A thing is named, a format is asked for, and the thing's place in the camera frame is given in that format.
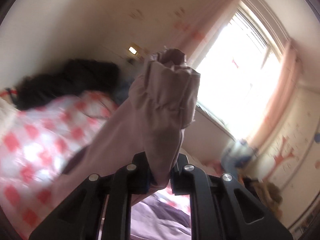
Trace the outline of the black garment on bed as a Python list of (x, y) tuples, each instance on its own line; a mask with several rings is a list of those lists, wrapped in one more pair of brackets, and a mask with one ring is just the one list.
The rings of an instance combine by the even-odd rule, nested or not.
[(53, 74), (26, 77), (11, 98), (17, 109), (25, 111), (61, 96), (79, 96), (87, 90), (111, 93), (119, 78), (120, 68), (115, 63), (74, 59)]

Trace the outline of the bright bedroom window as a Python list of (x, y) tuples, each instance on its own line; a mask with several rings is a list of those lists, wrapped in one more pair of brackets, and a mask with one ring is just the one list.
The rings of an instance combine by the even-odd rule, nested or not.
[(279, 54), (259, 25), (238, 10), (196, 70), (201, 74), (198, 105), (236, 139), (251, 139), (281, 71)]

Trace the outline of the pink checkered bed cover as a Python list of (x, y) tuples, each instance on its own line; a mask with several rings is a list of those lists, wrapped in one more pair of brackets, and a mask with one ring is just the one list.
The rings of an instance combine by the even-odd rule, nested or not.
[(52, 183), (117, 105), (99, 92), (20, 111), (1, 142), (1, 208), (22, 239), (52, 210)]

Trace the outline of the white wardrobe with tree decal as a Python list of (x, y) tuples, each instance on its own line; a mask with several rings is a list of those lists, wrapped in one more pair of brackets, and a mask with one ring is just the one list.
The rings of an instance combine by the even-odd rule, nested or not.
[(280, 189), (280, 221), (293, 229), (319, 195), (319, 94), (297, 90), (257, 175)]

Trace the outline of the dark clothes pile by bed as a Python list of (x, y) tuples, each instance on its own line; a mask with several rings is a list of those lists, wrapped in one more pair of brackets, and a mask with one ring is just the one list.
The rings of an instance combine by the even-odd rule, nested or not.
[(283, 198), (280, 195), (280, 189), (271, 182), (260, 182), (257, 179), (251, 179), (245, 177), (242, 179), (243, 185), (246, 189), (257, 197), (272, 213), (280, 220), (283, 212), (280, 209), (280, 205), (283, 202)]

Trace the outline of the lilac purple padded jacket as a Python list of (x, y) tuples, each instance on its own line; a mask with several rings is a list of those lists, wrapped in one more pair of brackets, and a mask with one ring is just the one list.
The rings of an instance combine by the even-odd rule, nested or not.
[(190, 218), (167, 206), (154, 193), (166, 188), (193, 122), (200, 75), (185, 54), (170, 48), (153, 54), (129, 88), (128, 98), (111, 115), (93, 141), (67, 163), (53, 187), (59, 205), (92, 174), (116, 173), (145, 153), (151, 170), (150, 191), (132, 197), (132, 239), (190, 239)]

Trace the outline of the pink window curtain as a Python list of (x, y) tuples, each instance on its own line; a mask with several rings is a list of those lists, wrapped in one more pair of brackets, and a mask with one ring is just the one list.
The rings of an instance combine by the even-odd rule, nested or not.
[(289, 104), (300, 76), (297, 52), (280, 22), (262, 0), (187, 0), (178, 8), (169, 45), (181, 49), (195, 69), (238, 10), (259, 25), (279, 54), (278, 84), (258, 131), (249, 140), (259, 148), (271, 136)]

